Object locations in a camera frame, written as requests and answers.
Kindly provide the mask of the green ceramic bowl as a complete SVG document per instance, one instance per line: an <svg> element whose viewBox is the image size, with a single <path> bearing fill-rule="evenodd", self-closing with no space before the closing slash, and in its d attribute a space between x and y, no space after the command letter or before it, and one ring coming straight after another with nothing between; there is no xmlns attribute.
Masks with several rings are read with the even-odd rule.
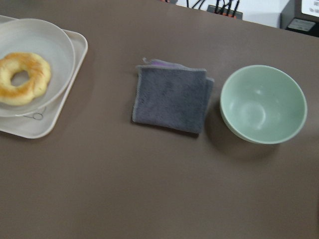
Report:
<svg viewBox="0 0 319 239"><path fill-rule="evenodd" d="M258 144L279 144L305 125L308 106L297 82L285 72L251 65L232 73L220 95L224 123L236 136Z"/></svg>

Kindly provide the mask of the grey folded cloth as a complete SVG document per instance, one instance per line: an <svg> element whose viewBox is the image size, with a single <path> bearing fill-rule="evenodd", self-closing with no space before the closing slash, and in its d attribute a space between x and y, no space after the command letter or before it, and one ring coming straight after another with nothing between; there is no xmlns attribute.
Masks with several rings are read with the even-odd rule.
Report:
<svg viewBox="0 0 319 239"><path fill-rule="evenodd" d="M143 59L132 121L185 131L202 132L214 80L205 69L159 59Z"/></svg>

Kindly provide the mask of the white round plate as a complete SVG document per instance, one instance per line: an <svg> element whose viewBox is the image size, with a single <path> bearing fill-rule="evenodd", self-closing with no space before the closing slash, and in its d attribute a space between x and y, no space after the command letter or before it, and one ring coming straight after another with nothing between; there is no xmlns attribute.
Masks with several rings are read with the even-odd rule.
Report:
<svg viewBox="0 0 319 239"><path fill-rule="evenodd" d="M17 117L35 112L57 99L68 86L75 70L75 50L67 34L58 26L40 19L18 19L0 25L0 57L12 52L36 53L51 67L45 94L24 106L1 103L1 117Z"/></svg>

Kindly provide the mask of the cream serving tray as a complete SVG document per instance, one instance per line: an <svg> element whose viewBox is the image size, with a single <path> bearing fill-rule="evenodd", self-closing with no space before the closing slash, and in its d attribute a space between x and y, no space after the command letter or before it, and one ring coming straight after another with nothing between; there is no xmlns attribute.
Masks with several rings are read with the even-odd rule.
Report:
<svg viewBox="0 0 319 239"><path fill-rule="evenodd" d="M0 24L13 20L17 19L1 16ZM75 70L68 86L57 99L35 112L17 117L0 117L1 131L34 139L47 135L54 128L88 51L88 42L82 34L69 30L63 31L70 38L76 57Z"/></svg>

